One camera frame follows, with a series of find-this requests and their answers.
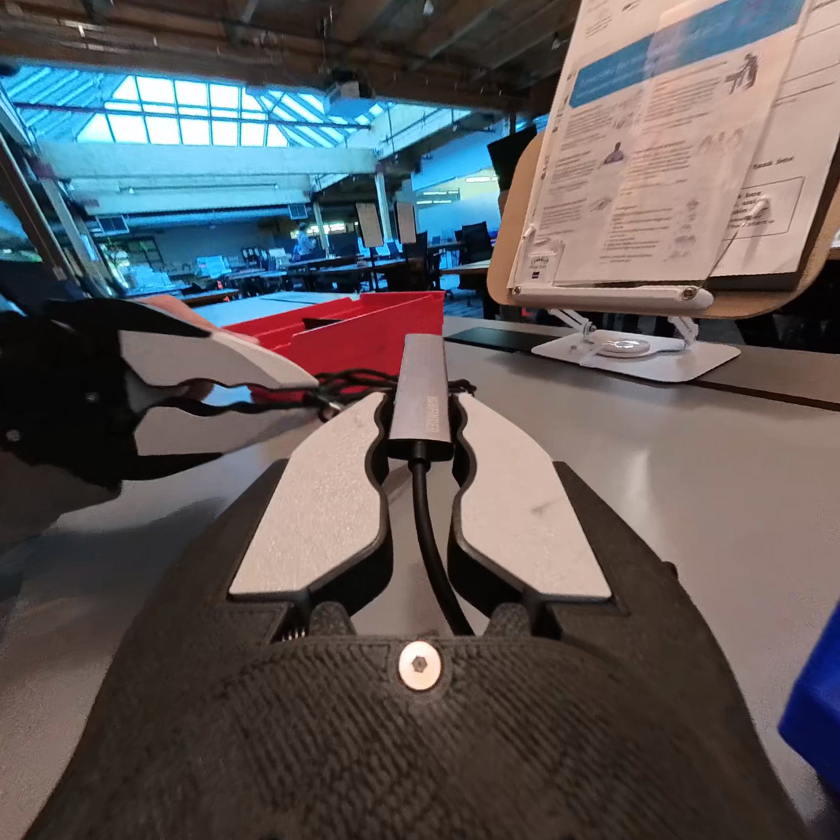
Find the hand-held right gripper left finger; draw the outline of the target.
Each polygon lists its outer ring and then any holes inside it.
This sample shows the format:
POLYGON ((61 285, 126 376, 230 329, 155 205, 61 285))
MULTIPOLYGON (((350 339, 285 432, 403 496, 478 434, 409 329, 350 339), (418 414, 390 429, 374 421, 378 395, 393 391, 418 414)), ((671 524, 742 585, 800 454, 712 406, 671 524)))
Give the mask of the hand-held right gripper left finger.
POLYGON ((365 607, 392 578, 389 399, 374 392, 293 452, 228 587, 241 602, 365 607))

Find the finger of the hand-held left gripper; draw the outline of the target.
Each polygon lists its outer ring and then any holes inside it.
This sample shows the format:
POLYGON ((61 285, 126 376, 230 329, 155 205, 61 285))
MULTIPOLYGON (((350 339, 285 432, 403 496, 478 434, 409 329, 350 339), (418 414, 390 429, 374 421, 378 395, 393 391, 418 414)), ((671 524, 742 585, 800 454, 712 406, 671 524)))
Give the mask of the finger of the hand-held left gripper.
POLYGON ((319 380, 285 357, 231 332, 202 338, 119 331, 121 356, 147 385, 173 389, 205 381, 224 387, 255 385, 271 392, 311 390, 319 380))
POLYGON ((140 457, 225 455, 335 415, 335 405, 163 402, 148 408, 133 431, 140 457))

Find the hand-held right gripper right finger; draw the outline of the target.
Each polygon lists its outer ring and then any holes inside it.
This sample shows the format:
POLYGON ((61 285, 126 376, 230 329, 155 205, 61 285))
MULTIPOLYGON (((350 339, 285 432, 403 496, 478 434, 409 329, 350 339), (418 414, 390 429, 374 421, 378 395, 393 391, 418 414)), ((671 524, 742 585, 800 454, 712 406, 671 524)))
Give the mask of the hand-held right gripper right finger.
POLYGON ((613 593, 549 454, 477 400, 452 398, 448 577, 474 607, 603 604, 613 593))

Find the grey usb hub with cable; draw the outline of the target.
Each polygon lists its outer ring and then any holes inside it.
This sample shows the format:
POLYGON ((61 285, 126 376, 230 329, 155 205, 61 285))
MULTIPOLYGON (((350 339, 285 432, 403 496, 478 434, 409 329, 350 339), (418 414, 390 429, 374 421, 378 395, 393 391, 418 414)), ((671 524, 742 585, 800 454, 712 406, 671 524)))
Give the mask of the grey usb hub with cable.
POLYGON ((455 452, 441 336, 425 333, 406 336, 388 436, 389 458, 406 462, 411 473, 416 537, 437 604, 454 635, 473 636, 474 631, 448 579, 429 510, 427 474, 433 464, 452 460, 455 452))

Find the red plastic bin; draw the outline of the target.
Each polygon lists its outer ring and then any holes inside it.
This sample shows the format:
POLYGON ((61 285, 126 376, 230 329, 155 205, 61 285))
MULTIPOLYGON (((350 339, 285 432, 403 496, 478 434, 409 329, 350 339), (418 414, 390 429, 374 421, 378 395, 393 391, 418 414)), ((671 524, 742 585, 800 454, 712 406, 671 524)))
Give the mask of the red plastic bin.
POLYGON ((312 375, 366 369, 398 375, 405 337, 441 335, 445 293, 365 292, 229 325, 312 375))

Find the grey desk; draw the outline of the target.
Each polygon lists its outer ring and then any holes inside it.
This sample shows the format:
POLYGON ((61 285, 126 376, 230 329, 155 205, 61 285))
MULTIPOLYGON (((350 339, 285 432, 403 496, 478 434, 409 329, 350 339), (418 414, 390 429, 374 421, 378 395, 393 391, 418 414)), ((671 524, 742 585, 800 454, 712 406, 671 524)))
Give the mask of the grey desk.
MULTIPOLYGON (((797 809, 838 838, 838 805, 777 731, 838 601, 838 413, 452 343, 447 357, 676 567, 797 809)), ((313 428, 129 483, 2 557, 2 838, 25 835, 49 797, 163 573, 313 428)))

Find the grey table with wooden edge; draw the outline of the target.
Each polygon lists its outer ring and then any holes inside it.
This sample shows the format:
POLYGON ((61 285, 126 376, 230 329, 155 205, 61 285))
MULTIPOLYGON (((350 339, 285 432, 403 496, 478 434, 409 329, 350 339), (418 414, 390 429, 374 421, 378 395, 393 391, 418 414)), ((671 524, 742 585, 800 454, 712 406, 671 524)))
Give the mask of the grey table with wooden edge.
POLYGON ((359 293, 320 293, 305 291, 282 291, 267 296, 218 302, 194 309, 199 316, 217 328, 262 319, 284 312, 292 312, 309 306, 341 299, 357 300, 359 293))

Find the wooden book stand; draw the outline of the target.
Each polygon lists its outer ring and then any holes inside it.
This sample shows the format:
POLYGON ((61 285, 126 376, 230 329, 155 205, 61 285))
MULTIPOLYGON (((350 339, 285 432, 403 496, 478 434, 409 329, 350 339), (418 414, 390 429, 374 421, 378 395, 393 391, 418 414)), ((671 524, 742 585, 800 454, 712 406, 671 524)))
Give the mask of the wooden book stand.
POLYGON ((531 141, 513 176, 487 282, 500 305, 544 309, 572 329, 538 355, 652 382, 690 382, 740 353, 697 341, 697 319, 769 314, 819 277, 838 230, 838 2, 808 3, 768 132, 706 280, 511 290, 545 131, 531 141))

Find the glass skylight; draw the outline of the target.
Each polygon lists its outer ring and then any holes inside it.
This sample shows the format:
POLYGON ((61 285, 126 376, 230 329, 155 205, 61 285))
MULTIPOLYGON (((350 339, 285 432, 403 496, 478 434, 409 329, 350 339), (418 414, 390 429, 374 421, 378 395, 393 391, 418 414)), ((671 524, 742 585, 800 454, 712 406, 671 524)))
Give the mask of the glass skylight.
POLYGON ((2 65, 2 92, 37 140, 338 148, 366 139, 391 101, 339 105, 301 90, 2 65))

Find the black office chair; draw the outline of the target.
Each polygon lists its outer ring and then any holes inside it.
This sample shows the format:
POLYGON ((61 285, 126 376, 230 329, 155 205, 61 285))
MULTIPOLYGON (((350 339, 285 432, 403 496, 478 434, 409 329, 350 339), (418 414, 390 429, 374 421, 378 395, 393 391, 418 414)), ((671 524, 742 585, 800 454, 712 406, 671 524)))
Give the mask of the black office chair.
POLYGON ((486 222, 466 224, 457 234, 460 265, 491 259, 493 244, 486 222))

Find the black monitor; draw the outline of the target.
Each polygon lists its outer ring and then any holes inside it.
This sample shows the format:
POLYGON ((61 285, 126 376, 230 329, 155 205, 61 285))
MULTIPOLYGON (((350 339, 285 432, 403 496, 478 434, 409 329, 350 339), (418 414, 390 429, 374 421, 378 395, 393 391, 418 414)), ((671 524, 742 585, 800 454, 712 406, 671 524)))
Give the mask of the black monitor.
POLYGON ((500 193, 510 189, 519 159, 537 134, 536 126, 531 123, 520 131, 488 144, 487 152, 500 193))

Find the blue plastic bin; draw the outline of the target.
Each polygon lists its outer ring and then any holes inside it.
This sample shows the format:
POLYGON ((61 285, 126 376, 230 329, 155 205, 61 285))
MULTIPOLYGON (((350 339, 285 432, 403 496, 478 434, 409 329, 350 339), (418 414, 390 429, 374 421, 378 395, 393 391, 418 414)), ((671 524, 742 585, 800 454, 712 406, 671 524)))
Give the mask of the blue plastic bin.
POLYGON ((791 747, 839 793, 839 605, 794 682, 778 727, 791 747))

